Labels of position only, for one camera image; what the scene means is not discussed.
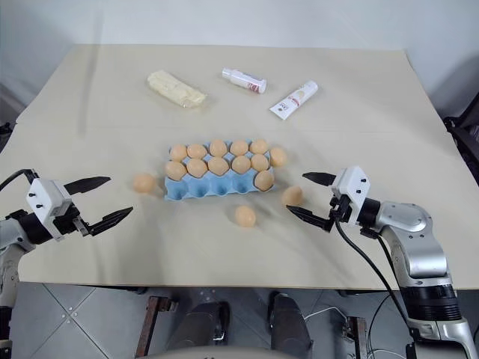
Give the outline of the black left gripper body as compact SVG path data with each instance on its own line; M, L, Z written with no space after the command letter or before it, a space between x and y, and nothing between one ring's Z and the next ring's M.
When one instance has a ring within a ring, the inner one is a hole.
M63 215L56 215L53 224L62 236L74 232L79 232L82 236L90 234L89 224L83 220L74 204L70 204Z

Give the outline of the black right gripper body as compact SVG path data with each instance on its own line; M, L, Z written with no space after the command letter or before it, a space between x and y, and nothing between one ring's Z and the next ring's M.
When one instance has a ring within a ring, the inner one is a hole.
M331 207L329 211L329 223L333 225L336 220L343 223L348 223L352 215L351 200L345 195L341 194L339 197L333 196L329 202Z

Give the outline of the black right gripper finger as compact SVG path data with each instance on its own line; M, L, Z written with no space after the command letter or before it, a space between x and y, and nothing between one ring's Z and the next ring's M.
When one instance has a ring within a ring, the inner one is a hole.
M302 175L304 178L323 186L331 186L336 179L334 174L324 172L307 172Z
M315 227L319 227L322 230L332 229L332 219L321 218L316 216L312 211L304 209L299 206L286 205L286 208L293 213L301 221L311 224Z

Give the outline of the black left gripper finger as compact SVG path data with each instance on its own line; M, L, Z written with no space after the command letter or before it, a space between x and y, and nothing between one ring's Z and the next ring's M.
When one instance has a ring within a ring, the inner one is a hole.
M97 236L113 227L115 227L117 224L119 224L122 220L125 219L125 217L128 216L128 214L133 211L133 207L128 207L125 209L120 209L118 211L115 211L107 216L104 216L100 222L97 222L96 224L93 225L88 225L88 233L91 236Z
M110 181L110 177L88 177L66 184L64 187L68 194L85 193L94 190Z

